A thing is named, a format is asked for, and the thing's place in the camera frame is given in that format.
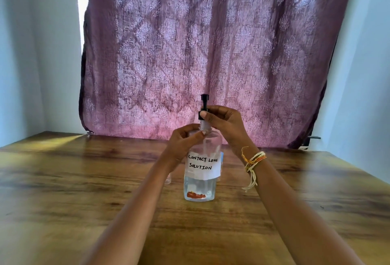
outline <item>person's left hand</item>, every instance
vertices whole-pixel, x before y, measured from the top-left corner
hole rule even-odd
[[[160,156],[160,159],[169,166],[169,172],[172,172],[179,165],[192,146],[204,139],[202,132],[188,137],[190,131],[198,128],[199,124],[189,124],[173,131],[167,147]]]

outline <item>hand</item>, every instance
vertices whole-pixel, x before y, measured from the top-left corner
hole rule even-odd
[[[240,112],[235,109],[224,106],[208,106],[210,112],[202,111],[200,116],[210,123],[210,125],[219,130],[223,137],[229,143],[234,154],[241,160],[241,149],[246,158],[250,159],[259,149],[246,133]]]
[[[202,132],[188,137],[190,131],[197,130],[198,128],[199,124],[189,124],[173,131],[167,147],[160,156],[164,164],[168,165],[169,173],[176,169],[192,146],[200,143],[204,139]]]

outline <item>white wall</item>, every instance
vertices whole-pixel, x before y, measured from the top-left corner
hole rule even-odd
[[[78,116],[81,49],[77,0],[30,0],[46,130],[85,133]]]
[[[390,0],[350,0],[310,142],[390,183]]]
[[[0,0],[0,147],[44,128],[28,0]]]

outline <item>forearm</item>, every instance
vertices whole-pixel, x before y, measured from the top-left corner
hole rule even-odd
[[[168,175],[164,161],[159,159],[134,192],[133,197],[100,236],[84,265],[135,265],[144,246],[146,235],[164,181]]]
[[[268,159],[254,170],[257,192],[297,264],[363,264],[344,240],[297,197]]]

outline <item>person's right hand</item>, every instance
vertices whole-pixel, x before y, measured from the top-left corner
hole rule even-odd
[[[234,154],[242,161],[241,150],[243,147],[244,155],[250,159],[259,149],[254,145],[246,133],[240,112],[224,106],[208,106],[210,112],[202,111],[200,116],[210,125],[219,130],[223,137],[229,143]]]

